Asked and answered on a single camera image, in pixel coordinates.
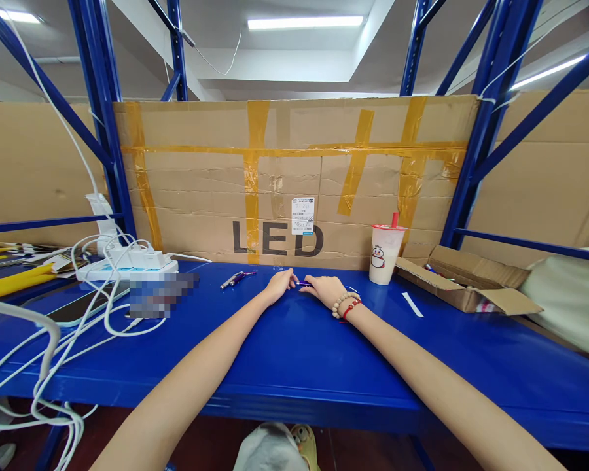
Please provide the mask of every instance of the slipper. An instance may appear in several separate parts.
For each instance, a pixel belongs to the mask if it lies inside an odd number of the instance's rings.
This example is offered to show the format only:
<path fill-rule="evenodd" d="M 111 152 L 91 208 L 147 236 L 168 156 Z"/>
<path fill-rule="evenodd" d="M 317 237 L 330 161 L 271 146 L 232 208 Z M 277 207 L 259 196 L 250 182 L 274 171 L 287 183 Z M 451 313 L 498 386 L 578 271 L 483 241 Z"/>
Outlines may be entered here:
<path fill-rule="evenodd" d="M 297 424 L 290 429 L 293 434 L 296 446 L 299 448 L 299 453 L 302 458 L 308 463 L 310 471 L 321 471 L 316 462 L 316 438 L 314 432 L 308 425 Z"/>

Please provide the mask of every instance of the floor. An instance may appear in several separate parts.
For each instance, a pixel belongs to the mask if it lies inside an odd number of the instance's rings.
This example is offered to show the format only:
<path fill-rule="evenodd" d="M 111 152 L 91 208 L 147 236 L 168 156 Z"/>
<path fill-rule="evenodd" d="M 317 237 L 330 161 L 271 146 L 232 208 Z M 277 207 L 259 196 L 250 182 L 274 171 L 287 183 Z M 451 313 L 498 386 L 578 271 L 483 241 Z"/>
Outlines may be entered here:
<path fill-rule="evenodd" d="M 25 412 L 27 400 L 11 400 L 12 408 Z M 89 406 L 74 406 L 86 413 Z M 116 429 L 131 412 L 124 408 L 100 407 L 86 419 L 85 433 L 69 471 L 89 469 Z M 227 471 L 233 468 L 242 440 L 259 422 L 200 416 L 181 438 L 171 462 L 178 471 Z M 7 471 L 34 469 L 50 427 L 39 426 L 0 433 L 0 444 L 18 446 Z M 426 471 L 407 436 L 313 427 L 318 464 L 323 471 Z M 479 471 L 482 468 L 451 435 L 421 439 L 437 471 Z"/>

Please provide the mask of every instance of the smartphone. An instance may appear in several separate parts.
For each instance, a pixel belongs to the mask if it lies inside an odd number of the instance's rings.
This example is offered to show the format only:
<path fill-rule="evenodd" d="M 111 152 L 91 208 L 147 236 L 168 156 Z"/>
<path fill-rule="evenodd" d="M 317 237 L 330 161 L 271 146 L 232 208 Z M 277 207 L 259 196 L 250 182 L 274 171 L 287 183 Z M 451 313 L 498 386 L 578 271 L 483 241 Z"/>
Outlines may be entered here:
<path fill-rule="evenodd" d="M 103 291 L 107 294 L 111 294 L 111 290 L 113 289 L 114 283 L 108 283 L 103 288 Z M 113 300 L 120 299 L 125 294 L 129 293 L 130 291 L 130 284 L 128 281 L 121 281 L 118 284 L 118 288 L 116 289 L 116 294 L 113 297 Z M 63 307 L 51 312 L 47 315 L 50 319 L 55 321 L 59 327 L 74 327 L 79 325 L 80 320 L 85 314 L 87 307 L 92 302 L 92 298 L 96 295 L 96 291 L 89 292 L 84 296 L 72 301 L 70 304 L 66 304 Z M 103 310 L 103 308 L 107 305 L 107 297 L 103 294 L 99 294 L 96 298 L 92 306 L 92 310 L 90 311 L 89 317 L 93 316 L 94 314 L 99 313 Z"/>

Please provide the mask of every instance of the ceiling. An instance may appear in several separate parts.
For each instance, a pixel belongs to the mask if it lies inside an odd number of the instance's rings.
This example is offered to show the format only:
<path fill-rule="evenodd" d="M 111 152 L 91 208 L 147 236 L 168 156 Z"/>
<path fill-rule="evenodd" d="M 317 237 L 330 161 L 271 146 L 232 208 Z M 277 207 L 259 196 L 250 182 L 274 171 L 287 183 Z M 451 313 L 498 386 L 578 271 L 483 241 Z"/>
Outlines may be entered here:
<path fill-rule="evenodd" d="M 484 1 L 450 0 L 434 17 L 427 28 L 415 93 L 436 90 Z M 164 62 L 171 64 L 168 31 L 147 0 L 108 0 L 107 4 L 123 96 L 158 99 L 168 83 Z M 3 0 L 1 7 L 29 11 L 43 19 L 39 25 L 16 24 L 33 57 L 78 56 L 65 0 Z M 227 76 L 186 46 L 190 95 L 202 100 L 397 95 L 413 11 L 414 0 L 181 0 L 183 27 L 221 71 L 229 67 L 242 28 L 240 50 Z M 254 18 L 352 14 L 365 16 L 365 24 L 292 31 L 249 31 L 245 26 L 247 19 Z M 589 50 L 589 0 L 544 0 L 536 28 L 533 41 L 554 30 L 523 58 L 520 79 Z M 485 36 L 474 47 L 452 91 L 471 92 Z M 43 67 L 70 101 L 87 100 L 79 64 Z M 525 89 L 550 88 L 566 72 Z M 14 88 L 32 97 L 41 95 L 1 43 L 0 83 L 11 87 L 5 88 L 1 99 L 12 99 L 8 90 Z M 589 88 L 589 79 L 582 87 Z"/>

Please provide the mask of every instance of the hand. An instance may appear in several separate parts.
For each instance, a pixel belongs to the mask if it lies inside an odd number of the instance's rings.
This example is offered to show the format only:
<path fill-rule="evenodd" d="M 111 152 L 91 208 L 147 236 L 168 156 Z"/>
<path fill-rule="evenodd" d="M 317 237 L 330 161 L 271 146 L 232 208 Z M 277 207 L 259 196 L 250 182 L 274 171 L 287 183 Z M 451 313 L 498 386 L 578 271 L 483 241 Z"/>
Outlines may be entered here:
<path fill-rule="evenodd" d="M 293 273 L 294 270 L 289 268 L 287 270 L 278 271 L 268 282 L 268 286 L 264 288 L 262 294 L 266 296 L 266 300 L 269 302 L 268 305 L 273 305 L 287 289 L 294 288 L 295 283 L 299 282 L 299 279 Z"/>
<path fill-rule="evenodd" d="M 311 283 L 310 287 L 303 287 L 300 292 L 309 292 L 313 294 L 327 309 L 332 309 L 336 300 L 341 297 L 347 289 L 337 277 L 318 277 L 306 276 L 306 281 Z"/>

